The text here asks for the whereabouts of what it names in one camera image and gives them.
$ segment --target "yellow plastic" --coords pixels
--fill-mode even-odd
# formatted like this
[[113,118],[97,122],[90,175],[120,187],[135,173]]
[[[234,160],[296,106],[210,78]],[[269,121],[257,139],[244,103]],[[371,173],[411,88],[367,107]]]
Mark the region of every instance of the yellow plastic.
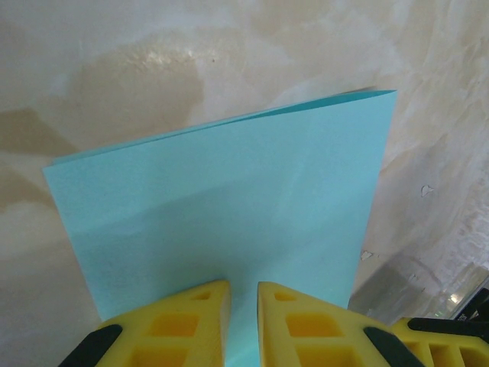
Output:
[[489,345],[475,336],[413,331],[401,319],[393,333],[426,367],[489,367]]
[[[489,367],[477,337],[413,331],[409,319],[388,327],[279,284],[258,285],[257,308],[262,367],[390,367],[368,326],[395,334],[426,367]],[[230,310],[229,283],[213,281],[115,317],[100,327],[122,333],[97,367],[222,367]]]
[[279,284],[258,285],[262,367],[390,367],[364,334],[368,317]]
[[121,335],[97,367],[222,367],[231,311],[227,281],[213,281],[104,322]]

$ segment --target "water stain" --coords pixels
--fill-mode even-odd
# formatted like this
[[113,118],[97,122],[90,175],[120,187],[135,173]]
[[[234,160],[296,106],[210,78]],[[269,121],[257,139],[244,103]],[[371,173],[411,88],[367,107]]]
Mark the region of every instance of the water stain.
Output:
[[0,213],[11,204],[20,202],[35,202],[55,209],[51,195],[20,174],[12,170],[6,164],[0,169]]
[[317,21],[330,9],[331,1],[312,0],[305,6],[301,2],[262,0],[251,17],[251,24],[260,35],[270,37],[284,28]]
[[401,39],[397,46],[412,68],[419,69],[428,55],[435,19],[435,2],[415,0],[409,8]]
[[97,57],[36,105],[82,149],[187,125],[203,101],[195,40],[161,31]]
[[34,110],[20,109],[0,113],[0,151],[56,157],[77,149]]

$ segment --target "light blue paper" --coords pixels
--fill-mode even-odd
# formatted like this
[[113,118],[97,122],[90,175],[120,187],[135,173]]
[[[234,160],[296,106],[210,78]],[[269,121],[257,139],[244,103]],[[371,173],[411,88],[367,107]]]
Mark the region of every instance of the light blue paper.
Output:
[[226,365],[250,366],[259,281],[346,307],[395,99],[333,96],[46,167],[101,318],[225,278]]

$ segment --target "beige stain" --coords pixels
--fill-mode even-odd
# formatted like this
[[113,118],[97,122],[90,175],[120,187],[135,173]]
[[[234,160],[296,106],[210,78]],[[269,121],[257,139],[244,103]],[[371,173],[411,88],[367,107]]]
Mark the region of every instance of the beige stain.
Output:
[[183,128],[203,101],[192,42],[168,31],[120,46],[83,65],[36,110],[82,149]]

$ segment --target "folded paper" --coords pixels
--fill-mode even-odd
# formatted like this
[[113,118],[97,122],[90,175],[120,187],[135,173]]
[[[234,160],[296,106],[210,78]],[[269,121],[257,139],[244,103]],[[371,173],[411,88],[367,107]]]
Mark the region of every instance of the folded paper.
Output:
[[46,167],[101,318],[225,278],[226,365],[250,366],[259,281],[346,307],[395,99],[333,96]]

